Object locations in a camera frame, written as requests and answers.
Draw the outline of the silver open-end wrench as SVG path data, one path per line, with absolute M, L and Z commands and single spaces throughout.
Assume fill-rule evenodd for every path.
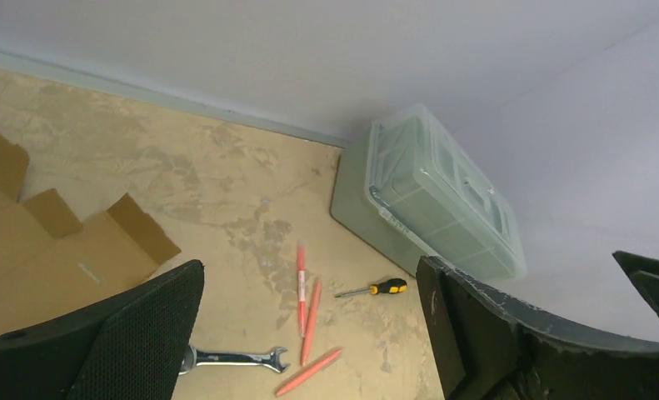
M 281 361 L 281 355 L 286 351 L 284 347 L 273 347 L 266 353 L 209 352 L 189 344 L 178 374 L 187 374 L 201 366 L 260 366 L 275 373 L 284 373 L 290 367 L 290 363 Z

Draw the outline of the salmon pen lower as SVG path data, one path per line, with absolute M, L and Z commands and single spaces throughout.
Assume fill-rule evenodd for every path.
M 336 347 L 326 352 L 321 357 L 311 362 L 306 367 L 303 367 L 293 377 L 290 377 L 284 384 L 282 384 L 275 392 L 277 398 L 291 392 L 298 388 L 301 384 L 306 382 L 309 378 L 319 373 L 324 368 L 328 367 L 331 363 L 335 362 L 343 353 L 343 347 Z

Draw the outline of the salmon pen middle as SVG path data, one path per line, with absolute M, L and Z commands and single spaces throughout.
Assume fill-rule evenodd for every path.
M 305 338 L 303 339 L 302 342 L 302 350 L 301 350 L 301 358 L 300 358 L 300 363 L 302 367 L 305 367 L 308 364 L 309 357 L 311 355 L 312 342 L 316 330 L 317 311 L 319 308 L 321 295 L 322 295 L 322 280 L 320 278 L 316 278 L 312 291 L 312 300 L 307 315 L 307 327 L 305 332 Z

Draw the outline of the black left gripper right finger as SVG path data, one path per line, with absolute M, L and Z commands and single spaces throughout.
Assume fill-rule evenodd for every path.
M 659 342 L 559 317 L 439 257 L 416 279 L 448 399 L 659 399 Z

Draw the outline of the salmon pen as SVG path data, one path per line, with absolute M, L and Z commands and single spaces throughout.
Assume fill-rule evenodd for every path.
M 302 350 L 301 350 L 301 358 L 300 358 L 300 363 L 302 367 L 305 367 L 308 364 L 309 357 L 311 355 L 312 342 L 316 330 L 317 311 L 319 308 L 321 295 L 322 295 L 322 280 L 320 278 L 316 278 L 312 291 L 312 300 L 307 315 L 307 327 L 305 332 L 305 338 L 303 339 L 302 342 Z
M 306 367 L 303 367 L 293 377 L 290 377 L 284 384 L 282 384 L 275 392 L 277 398 L 291 392 L 298 388 L 301 384 L 306 382 L 309 378 L 319 373 L 324 368 L 328 367 L 331 363 L 335 362 L 343 353 L 343 347 L 336 347 L 326 352 L 321 357 L 311 362 Z

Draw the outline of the red pen with white label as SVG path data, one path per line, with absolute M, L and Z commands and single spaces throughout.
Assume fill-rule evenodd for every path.
M 305 337 L 306 333 L 306 278 L 305 278 L 305 248 L 301 242 L 297 244 L 297 315 L 300 336 Z

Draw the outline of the brown cardboard box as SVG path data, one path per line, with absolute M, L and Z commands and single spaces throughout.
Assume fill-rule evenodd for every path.
M 180 252 L 129 195 L 86 221 L 55 189 L 21 200 L 29 161 L 0 134 L 0 336 L 126 292 Z

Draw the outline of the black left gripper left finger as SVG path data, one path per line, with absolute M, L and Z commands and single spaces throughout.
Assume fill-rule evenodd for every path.
M 190 260 L 133 289 L 0 336 L 0 399 L 169 399 L 204 288 Z

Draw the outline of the yellow black screwdriver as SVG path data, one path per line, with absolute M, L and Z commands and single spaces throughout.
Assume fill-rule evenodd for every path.
M 338 293 L 334 298 L 348 298 L 360 294 L 370 294 L 372 296 L 381 294 L 399 294 L 407 290 L 407 281 L 402 278 L 391 278 L 383 282 L 374 283 L 368 287 L 353 290 L 349 292 Z

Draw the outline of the clear plastic storage box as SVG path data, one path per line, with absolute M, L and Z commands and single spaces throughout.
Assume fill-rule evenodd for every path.
M 330 212 L 410 275 L 424 256 L 487 283 L 527 272 L 512 206 L 421 104 L 342 151 Z

